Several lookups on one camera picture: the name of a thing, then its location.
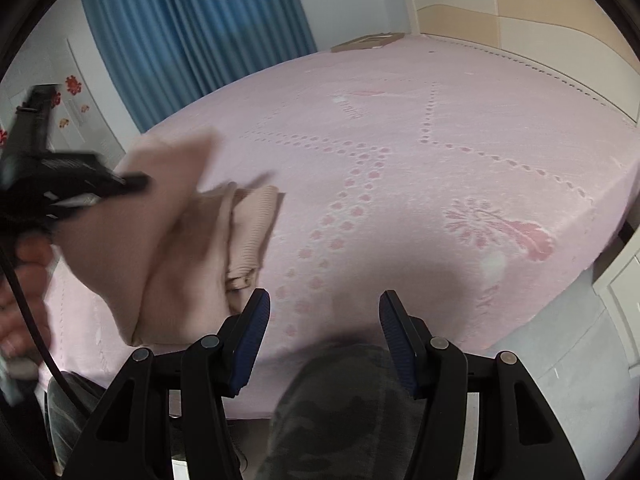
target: screw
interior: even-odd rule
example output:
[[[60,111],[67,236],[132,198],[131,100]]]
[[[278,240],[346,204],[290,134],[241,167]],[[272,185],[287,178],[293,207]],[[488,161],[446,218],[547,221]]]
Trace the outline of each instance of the screw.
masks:
[[[446,350],[447,348],[449,348],[449,341],[447,341],[443,337],[433,337],[431,338],[431,346],[437,348],[438,350]]]
[[[220,344],[220,339],[218,339],[217,336],[214,335],[206,335],[202,338],[200,344],[203,348],[215,348]]]
[[[512,354],[511,352],[502,352],[500,354],[500,359],[506,365],[514,365],[518,362],[516,354]]]
[[[146,348],[138,348],[135,352],[133,352],[133,355],[131,357],[133,357],[134,361],[144,361],[147,357],[149,357],[149,350],[147,350]]]

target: blue gripper pad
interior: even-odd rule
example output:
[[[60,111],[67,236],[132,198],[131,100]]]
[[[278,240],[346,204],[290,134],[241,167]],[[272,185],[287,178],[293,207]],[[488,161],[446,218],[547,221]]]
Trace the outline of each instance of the blue gripper pad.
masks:
[[[424,374],[427,352],[393,290],[380,296],[380,325],[400,383],[414,399],[423,398],[420,377]]]
[[[231,339],[234,339],[234,335],[239,334],[233,345],[235,348],[231,363],[231,377],[228,383],[229,393],[232,396],[236,396],[249,382],[255,358],[262,344],[264,332],[267,330],[270,313],[269,294],[263,288],[256,288],[231,335]]]

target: pink floral pattern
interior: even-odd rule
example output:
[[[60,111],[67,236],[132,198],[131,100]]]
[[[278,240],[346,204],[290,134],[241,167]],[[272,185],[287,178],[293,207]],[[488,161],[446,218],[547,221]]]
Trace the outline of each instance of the pink floral pattern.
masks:
[[[53,108],[58,106],[61,101],[62,96],[60,95],[60,92],[56,92],[56,94],[53,96],[53,99],[51,100],[51,109],[53,110]]]
[[[66,78],[66,91],[71,95],[79,94],[82,91],[82,83],[78,81],[78,78],[74,75],[70,75]]]
[[[486,200],[467,198],[454,200],[444,213],[445,229],[465,244],[483,250],[489,245],[500,246],[504,238],[513,241],[534,262],[548,259],[554,252],[553,238],[535,222],[509,220],[500,209]]]

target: camouflage pants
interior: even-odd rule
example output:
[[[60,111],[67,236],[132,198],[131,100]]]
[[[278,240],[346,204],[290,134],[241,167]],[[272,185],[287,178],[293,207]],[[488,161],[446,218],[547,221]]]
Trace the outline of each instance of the camouflage pants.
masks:
[[[64,372],[94,409],[104,389]],[[408,397],[391,358],[376,346],[327,351],[303,367],[271,421],[268,456],[256,480],[401,480],[424,403]],[[49,383],[53,445],[64,467],[85,420],[59,386]],[[172,448],[181,447],[172,434]]]

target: bed headboard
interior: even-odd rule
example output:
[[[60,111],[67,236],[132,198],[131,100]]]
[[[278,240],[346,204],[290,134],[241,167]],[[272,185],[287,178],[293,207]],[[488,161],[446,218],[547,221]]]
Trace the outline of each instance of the bed headboard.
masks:
[[[640,61],[594,0],[406,0],[414,34],[526,57],[590,88],[636,123]]]

